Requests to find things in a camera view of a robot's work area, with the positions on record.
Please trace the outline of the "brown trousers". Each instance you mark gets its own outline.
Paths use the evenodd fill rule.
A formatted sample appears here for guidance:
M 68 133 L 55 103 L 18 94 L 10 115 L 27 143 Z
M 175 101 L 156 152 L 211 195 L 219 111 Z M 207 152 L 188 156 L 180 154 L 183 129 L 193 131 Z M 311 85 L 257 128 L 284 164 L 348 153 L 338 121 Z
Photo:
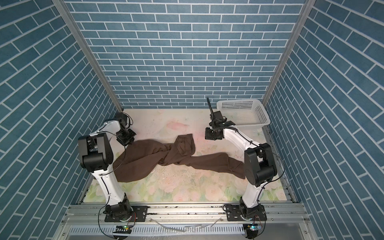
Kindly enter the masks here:
M 155 140 L 140 140 L 128 145 L 114 162 L 118 182 L 129 183 L 147 177 L 157 166 L 185 165 L 198 170 L 229 173 L 245 179 L 244 163 L 227 153 L 194 156 L 196 146 L 193 135 L 179 135 L 174 143 L 163 144 Z

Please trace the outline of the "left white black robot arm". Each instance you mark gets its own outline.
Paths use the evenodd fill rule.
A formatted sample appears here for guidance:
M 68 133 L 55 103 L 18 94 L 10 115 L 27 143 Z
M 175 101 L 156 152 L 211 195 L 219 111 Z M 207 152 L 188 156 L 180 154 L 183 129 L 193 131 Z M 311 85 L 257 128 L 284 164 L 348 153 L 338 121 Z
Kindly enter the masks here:
M 106 198 L 104 214 L 106 222 L 128 222 L 134 210 L 127 195 L 121 189 L 113 166 L 114 155 L 111 140 L 127 148 L 134 142 L 136 133 L 130 129 L 132 118 L 123 112 L 116 113 L 113 119 L 103 122 L 95 132 L 78 138 L 80 166 L 91 173 L 98 181 Z

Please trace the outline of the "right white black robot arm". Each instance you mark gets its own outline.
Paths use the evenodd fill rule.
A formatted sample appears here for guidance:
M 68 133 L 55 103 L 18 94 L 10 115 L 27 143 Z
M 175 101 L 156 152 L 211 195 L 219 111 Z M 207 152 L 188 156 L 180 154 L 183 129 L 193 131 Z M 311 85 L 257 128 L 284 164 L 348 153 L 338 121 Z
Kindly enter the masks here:
M 260 196 L 265 186 L 278 174 L 275 157 L 269 144 L 260 144 L 244 135 L 231 121 L 212 119 L 205 130 L 207 140 L 226 139 L 244 151 L 244 172 L 248 180 L 245 193 L 240 199 L 239 211 L 245 220 L 267 219 Z

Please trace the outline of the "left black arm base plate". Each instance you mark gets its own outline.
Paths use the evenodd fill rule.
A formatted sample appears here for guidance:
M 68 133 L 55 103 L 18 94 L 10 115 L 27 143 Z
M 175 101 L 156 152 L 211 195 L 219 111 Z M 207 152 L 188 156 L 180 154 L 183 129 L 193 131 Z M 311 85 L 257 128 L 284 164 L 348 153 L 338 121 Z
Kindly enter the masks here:
M 106 215 L 105 222 L 145 222 L 148 206 L 133 206 L 126 209 L 122 206 L 107 206 L 103 213 Z

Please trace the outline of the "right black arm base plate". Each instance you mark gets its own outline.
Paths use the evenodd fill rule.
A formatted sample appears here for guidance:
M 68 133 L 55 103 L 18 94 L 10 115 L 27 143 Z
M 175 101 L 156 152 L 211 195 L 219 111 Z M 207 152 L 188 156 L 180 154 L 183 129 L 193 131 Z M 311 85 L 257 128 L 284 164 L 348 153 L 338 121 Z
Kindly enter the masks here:
M 267 215 L 263 205 L 258 205 L 253 208 L 247 208 L 245 205 L 225 204 L 222 206 L 226 213 L 227 221 L 266 221 Z

